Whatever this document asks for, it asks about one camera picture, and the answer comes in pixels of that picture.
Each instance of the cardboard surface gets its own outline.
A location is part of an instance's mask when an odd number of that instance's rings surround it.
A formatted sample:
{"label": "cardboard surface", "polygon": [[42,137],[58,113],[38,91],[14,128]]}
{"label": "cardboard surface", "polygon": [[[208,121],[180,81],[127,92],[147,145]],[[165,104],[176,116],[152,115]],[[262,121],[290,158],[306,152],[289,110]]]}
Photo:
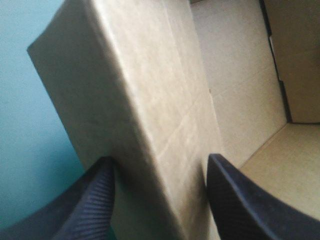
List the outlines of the cardboard surface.
{"label": "cardboard surface", "polygon": [[279,77],[295,123],[320,122],[320,2],[265,0]]}
{"label": "cardboard surface", "polygon": [[203,0],[191,9],[222,153],[239,167],[286,124],[259,1]]}
{"label": "cardboard surface", "polygon": [[320,125],[287,124],[240,169],[283,202],[320,220]]}
{"label": "cardboard surface", "polygon": [[218,238],[220,139],[188,0],[68,0],[28,51],[84,166],[116,160],[119,240]]}

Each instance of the black plastic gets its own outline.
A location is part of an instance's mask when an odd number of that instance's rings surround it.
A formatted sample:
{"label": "black plastic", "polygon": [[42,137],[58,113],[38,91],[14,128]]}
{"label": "black plastic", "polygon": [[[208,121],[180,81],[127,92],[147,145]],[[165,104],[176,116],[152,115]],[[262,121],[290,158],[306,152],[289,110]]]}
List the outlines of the black plastic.
{"label": "black plastic", "polygon": [[0,240],[105,240],[114,201],[112,159],[102,157],[54,201],[0,232]]}
{"label": "black plastic", "polygon": [[207,194],[221,240],[320,240],[320,221],[264,191],[220,154],[209,156]]}

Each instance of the textured black rubber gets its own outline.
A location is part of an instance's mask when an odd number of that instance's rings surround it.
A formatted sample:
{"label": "textured black rubber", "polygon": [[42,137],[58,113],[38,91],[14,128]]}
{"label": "textured black rubber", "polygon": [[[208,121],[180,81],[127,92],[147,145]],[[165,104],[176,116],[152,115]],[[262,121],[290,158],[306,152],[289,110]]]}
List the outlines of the textured black rubber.
{"label": "textured black rubber", "polygon": [[207,194],[221,240],[320,240],[320,221],[264,191],[220,154],[209,156]]}
{"label": "textured black rubber", "polygon": [[105,240],[114,201],[113,161],[102,157],[54,201],[0,232],[0,240]]}

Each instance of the black rubber grip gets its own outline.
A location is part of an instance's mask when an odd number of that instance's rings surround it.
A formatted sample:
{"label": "black rubber grip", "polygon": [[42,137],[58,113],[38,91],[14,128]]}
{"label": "black rubber grip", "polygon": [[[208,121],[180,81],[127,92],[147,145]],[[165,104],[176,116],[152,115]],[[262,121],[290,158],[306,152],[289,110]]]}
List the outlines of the black rubber grip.
{"label": "black rubber grip", "polygon": [[105,240],[114,201],[113,161],[102,157],[54,201],[0,232],[0,240]]}
{"label": "black rubber grip", "polygon": [[207,194],[221,240],[320,240],[320,221],[264,191],[220,154],[209,156]]}

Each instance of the blue wall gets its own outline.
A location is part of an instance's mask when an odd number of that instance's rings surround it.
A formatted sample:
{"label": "blue wall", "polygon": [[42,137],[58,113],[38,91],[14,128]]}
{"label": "blue wall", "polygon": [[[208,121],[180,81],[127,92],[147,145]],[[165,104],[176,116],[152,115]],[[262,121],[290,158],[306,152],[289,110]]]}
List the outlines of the blue wall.
{"label": "blue wall", "polygon": [[0,0],[0,229],[84,171],[26,51],[61,3]]}

